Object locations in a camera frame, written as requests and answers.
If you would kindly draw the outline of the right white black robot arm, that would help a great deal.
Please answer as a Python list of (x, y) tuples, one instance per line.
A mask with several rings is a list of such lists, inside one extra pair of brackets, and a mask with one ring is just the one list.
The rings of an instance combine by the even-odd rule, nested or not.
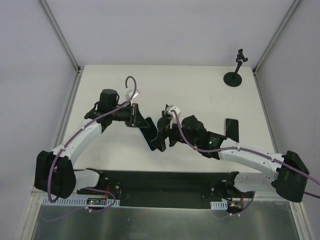
[(310, 172), (296, 152), (270, 153), (244, 146), (224, 135), (206, 130), (194, 115), (184, 118), (182, 123), (173, 123), (172, 119), (162, 117), (157, 123), (150, 123), (150, 145), (163, 152), (166, 139), (171, 147), (177, 142), (190, 144), (206, 158), (234, 162), (257, 171), (234, 172), (224, 184), (228, 196), (234, 198), (246, 192), (275, 191), (288, 201), (302, 201)]

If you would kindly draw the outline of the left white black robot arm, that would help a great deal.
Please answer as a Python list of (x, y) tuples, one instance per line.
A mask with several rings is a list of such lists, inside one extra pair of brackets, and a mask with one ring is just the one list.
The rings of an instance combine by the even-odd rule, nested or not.
[(74, 170), (74, 165), (90, 143), (99, 137), (113, 121), (123, 122), (127, 127), (148, 129), (136, 103), (118, 104), (116, 90), (104, 89), (69, 140), (51, 151), (41, 151), (36, 158), (34, 187), (38, 190), (66, 199), (74, 191), (89, 188), (99, 195), (106, 183), (97, 170)]

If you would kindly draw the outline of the phone with light blue case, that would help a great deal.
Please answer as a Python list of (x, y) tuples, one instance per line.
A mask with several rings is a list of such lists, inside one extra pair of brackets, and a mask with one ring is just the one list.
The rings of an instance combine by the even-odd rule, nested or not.
[(151, 151), (154, 151), (157, 148), (151, 144), (151, 141), (157, 137), (158, 130), (157, 130), (151, 117), (147, 117), (145, 120), (149, 124), (149, 128), (140, 128), (139, 130), (140, 130), (146, 144), (148, 145), (149, 149)]

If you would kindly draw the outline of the black phone stand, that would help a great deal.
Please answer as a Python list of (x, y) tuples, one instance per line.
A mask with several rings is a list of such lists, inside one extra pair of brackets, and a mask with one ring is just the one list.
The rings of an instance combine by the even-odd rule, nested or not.
[(165, 116), (172, 116), (173, 119), (173, 115), (169, 114), (170, 109), (173, 107), (173, 105), (166, 105), (165, 109), (161, 111), (161, 117), (165, 117)]

